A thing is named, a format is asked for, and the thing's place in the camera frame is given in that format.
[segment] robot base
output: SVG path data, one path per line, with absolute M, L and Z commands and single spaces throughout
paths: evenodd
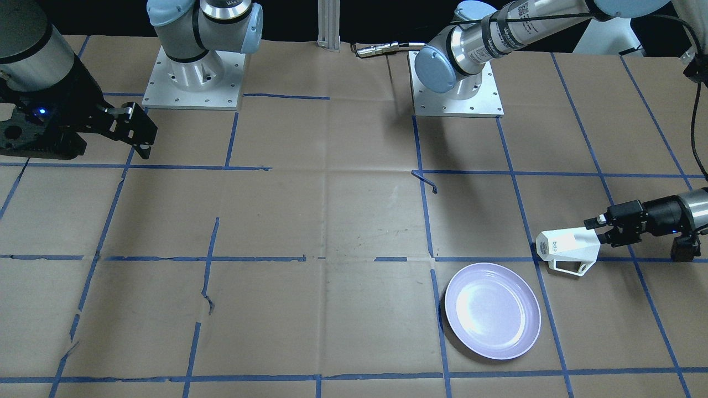
M 417 116 L 457 116 L 464 118 L 497 118 L 504 115 L 501 99 L 494 81 L 491 65 L 487 62 L 482 70 L 483 82 L 477 93 L 468 99 L 455 99 L 450 93 L 430 91 L 416 75 L 417 51 L 409 51 L 413 106 Z
M 190 92 L 179 89 L 171 81 L 170 63 L 160 47 L 142 105 L 158 109 L 238 110 L 246 55 L 223 51 L 217 54 L 224 62 L 224 77 L 209 90 Z

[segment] cardboard surface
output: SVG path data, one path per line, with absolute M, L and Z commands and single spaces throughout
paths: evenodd
M 156 38 L 69 41 L 109 102 L 140 99 Z M 98 136 L 0 158 L 0 397 L 706 394 L 703 258 L 643 237 L 569 278 L 531 249 L 706 186 L 677 59 L 515 52 L 492 61 L 504 118 L 439 119 L 414 116 L 406 53 L 343 49 L 263 42 L 238 113 L 148 110 L 146 161 Z M 541 307 L 514 360 L 440 306 L 482 261 Z

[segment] lavender plate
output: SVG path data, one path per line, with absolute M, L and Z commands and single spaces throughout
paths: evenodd
M 521 356 L 541 332 L 541 308 L 533 291 L 498 264 L 476 263 L 459 270 L 445 291 L 445 312 L 462 343 L 487 358 Z

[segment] light blue cap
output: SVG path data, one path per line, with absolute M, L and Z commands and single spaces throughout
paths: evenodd
M 469 21 L 471 19 L 482 19 L 494 11 L 496 11 L 496 8 L 482 1 L 466 0 L 457 5 L 455 16 L 461 21 Z
M 189 12 L 195 0 L 147 0 L 150 24 L 158 28 L 177 21 Z
M 620 18 L 644 16 L 665 6 L 669 0 L 595 0 L 603 13 Z
M 450 61 L 430 45 L 423 47 L 416 55 L 416 74 L 425 87 L 436 93 L 447 93 L 457 83 Z
M 263 34 L 263 8 L 258 3 L 253 3 L 249 26 L 246 29 L 244 44 L 241 46 L 241 54 L 253 54 L 261 46 L 261 36 Z

